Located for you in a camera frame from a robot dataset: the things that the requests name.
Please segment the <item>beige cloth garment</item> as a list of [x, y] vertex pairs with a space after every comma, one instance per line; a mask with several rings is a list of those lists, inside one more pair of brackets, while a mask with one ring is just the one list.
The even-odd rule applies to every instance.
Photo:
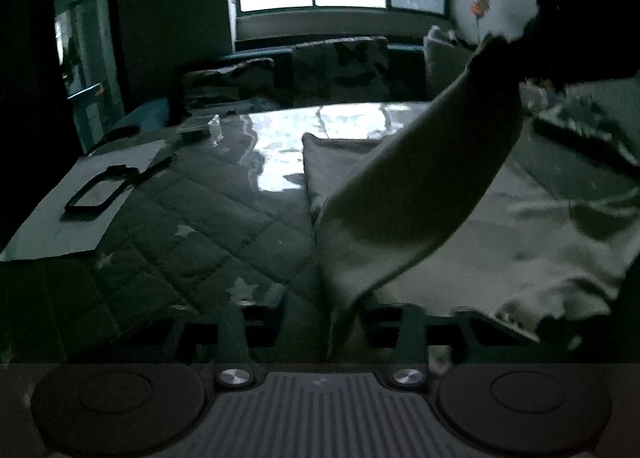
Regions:
[[497, 36], [397, 133], [304, 136], [335, 328], [372, 295], [527, 331], [611, 314], [639, 252], [639, 193], [588, 200], [539, 184], [512, 157], [522, 123], [515, 46]]

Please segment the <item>dark quilted star mat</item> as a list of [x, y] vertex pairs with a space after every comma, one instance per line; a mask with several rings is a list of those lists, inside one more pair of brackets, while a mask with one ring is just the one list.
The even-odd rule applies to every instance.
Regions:
[[[256, 357], [320, 360], [334, 305], [317, 261], [303, 138], [377, 143], [425, 110], [409, 102], [240, 115], [222, 120], [216, 145], [185, 145], [170, 129], [146, 136], [174, 157], [130, 192], [95, 249], [1, 260], [2, 362], [171, 360], [182, 311], [208, 315], [273, 285], [286, 290], [286, 313], [279, 339]], [[636, 190], [532, 134], [512, 157], [562, 197]]]

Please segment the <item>white paper sheet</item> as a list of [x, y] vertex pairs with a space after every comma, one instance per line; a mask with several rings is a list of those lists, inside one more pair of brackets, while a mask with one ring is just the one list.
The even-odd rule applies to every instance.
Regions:
[[156, 140], [77, 162], [17, 230], [2, 261], [95, 249], [137, 179], [165, 147], [164, 140]]

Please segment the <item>small clear plastic box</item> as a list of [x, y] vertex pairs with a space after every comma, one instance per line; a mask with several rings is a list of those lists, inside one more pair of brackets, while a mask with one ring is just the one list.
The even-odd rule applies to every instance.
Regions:
[[192, 115], [177, 127], [177, 133], [185, 145], [195, 145], [205, 140], [216, 145], [222, 138], [220, 116], [216, 113]]

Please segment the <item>blue cushion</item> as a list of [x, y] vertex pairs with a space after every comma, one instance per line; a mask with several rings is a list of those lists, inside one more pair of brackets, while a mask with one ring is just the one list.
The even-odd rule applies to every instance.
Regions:
[[150, 100], [126, 114], [108, 132], [108, 135], [148, 133], [163, 129], [169, 119], [168, 100]]

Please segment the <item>flat camouflage cushion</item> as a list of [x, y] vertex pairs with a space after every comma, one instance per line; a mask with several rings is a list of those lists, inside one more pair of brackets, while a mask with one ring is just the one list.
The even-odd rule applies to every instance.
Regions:
[[274, 88], [274, 61], [257, 58], [223, 68], [190, 72], [183, 77], [181, 96], [187, 106], [207, 106], [271, 98]]

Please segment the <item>dark sofa bench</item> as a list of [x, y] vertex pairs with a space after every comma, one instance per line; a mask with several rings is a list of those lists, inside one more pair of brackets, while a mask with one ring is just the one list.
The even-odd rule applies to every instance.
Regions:
[[423, 49], [384, 36], [330, 38], [222, 59], [183, 74], [174, 92], [186, 110], [255, 99], [288, 109], [431, 98]]

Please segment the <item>light grey pillow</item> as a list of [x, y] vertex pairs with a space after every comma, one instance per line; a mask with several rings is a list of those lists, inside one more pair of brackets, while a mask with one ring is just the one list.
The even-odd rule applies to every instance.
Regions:
[[454, 31], [437, 25], [424, 36], [423, 52], [427, 85], [434, 96], [457, 80], [473, 54], [461, 45]]

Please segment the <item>crumpled patterned cloth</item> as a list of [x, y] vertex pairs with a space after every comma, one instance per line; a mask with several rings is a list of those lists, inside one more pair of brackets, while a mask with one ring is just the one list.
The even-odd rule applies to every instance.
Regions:
[[520, 86], [535, 131], [558, 144], [599, 158], [639, 166], [639, 81], [604, 80], [551, 92]]

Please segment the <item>colourful pinwheel toy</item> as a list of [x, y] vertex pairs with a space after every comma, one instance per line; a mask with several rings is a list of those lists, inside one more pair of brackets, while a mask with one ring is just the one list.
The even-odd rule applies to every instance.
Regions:
[[490, 0], [472, 0], [470, 11], [475, 19], [477, 44], [480, 44], [483, 40], [482, 30], [480, 29], [480, 22], [486, 18], [488, 12], [490, 11]]

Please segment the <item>black rectangular frame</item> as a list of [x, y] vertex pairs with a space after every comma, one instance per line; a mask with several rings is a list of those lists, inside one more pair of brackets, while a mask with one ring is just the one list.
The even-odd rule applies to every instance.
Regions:
[[105, 212], [129, 187], [140, 171], [127, 165], [108, 166], [85, 183], [65, 204], [64, 221], [91, 221]]

